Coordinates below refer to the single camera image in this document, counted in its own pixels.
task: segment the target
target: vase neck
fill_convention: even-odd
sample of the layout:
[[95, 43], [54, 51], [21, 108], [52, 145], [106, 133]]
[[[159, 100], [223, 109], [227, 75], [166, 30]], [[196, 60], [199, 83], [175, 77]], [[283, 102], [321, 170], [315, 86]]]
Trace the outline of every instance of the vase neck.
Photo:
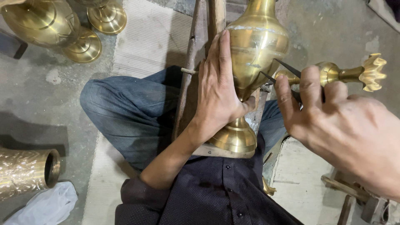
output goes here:
[[243, 15], [262, 15], [275, 18], [276, 0], [250, 0]]
[[339, 80], [345, 83], [348, 82], [361, 82], [359, 77], [364, 73], [364, 67], [359, 66], [352, 69], [344, 69], [339, 73]]

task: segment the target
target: hand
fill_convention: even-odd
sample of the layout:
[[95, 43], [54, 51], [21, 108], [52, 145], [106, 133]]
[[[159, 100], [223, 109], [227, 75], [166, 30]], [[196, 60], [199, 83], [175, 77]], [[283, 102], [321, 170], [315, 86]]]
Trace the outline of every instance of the hand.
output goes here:
[[224, 30], [215, 36], [199, 69], [198, 103], [190, 122], [196, 141], [204, 143], [229, 122], [244, 116], [255, 107], [252, 96], [246, 102], [239, 101], [232, 75], [230, 34]]
[[316, 66], [302, 71], [300, 96], [293, 98], [288, 80], [275, 85], [278, 105], [290, 135], [335, 168], [352, 173], [367, 190], [400, 202], [400, 120], [379, 101], [348, 96], [336, 81], [324, 88]]

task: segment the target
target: jeans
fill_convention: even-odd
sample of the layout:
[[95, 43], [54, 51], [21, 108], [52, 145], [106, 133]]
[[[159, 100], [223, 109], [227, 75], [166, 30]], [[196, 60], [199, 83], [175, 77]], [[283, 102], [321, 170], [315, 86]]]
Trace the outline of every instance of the jeans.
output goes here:
[[[82, 90], [80, 104], [125, 160], [143, 170], [171, 143], [181, 81], [178, 66], [143, 79], [112, 76], [90, 80]], [[259, 129], [265, 153], [285, 131], [276, 100], [267, 101]]]

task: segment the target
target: white plastic bag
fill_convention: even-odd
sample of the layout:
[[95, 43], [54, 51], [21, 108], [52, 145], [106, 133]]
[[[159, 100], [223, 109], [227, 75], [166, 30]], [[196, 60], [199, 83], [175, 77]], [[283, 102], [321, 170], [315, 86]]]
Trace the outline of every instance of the white plastic bag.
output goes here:
[[74, 185], [57, 183], [52, 189], [33, 196], [26, 206], [12, 215], [3, 225], [56, 225], [64, 221], [74, 208], [78, 196]]

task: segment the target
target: brass base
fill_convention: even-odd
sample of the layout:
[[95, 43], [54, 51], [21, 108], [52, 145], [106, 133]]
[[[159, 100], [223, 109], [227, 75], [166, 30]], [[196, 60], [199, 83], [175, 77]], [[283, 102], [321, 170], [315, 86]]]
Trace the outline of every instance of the brass base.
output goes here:
[[101, 8], [88, 8], [88, 18], [96, 29], [106, 35], [118, 34], [126, 26], [126, 13], [116, 2], [108, 2]]
[[228, 123], [210, 140], [211, 144], [236, 153], [251, 152], [257, 147], [257, 138], [244, 117]]
[[99, 37], [91, 30], [81, 27], [79, 39], [71, 46], [63, 48], [64, 54], [78, 63], [95, 61], [102, 51]]

